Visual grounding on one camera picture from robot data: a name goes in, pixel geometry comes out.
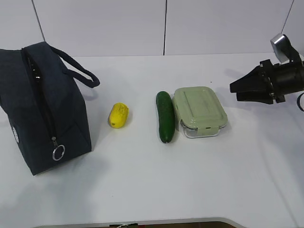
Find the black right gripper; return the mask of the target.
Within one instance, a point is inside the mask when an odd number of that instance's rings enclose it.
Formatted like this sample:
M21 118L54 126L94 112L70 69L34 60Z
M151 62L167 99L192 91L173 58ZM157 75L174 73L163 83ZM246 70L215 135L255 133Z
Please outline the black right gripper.
M230 84L230 92L236 93L240 102L273 104L285 102L285 95L303 91L304 63L293 61L272 64L261 61L248 74Z

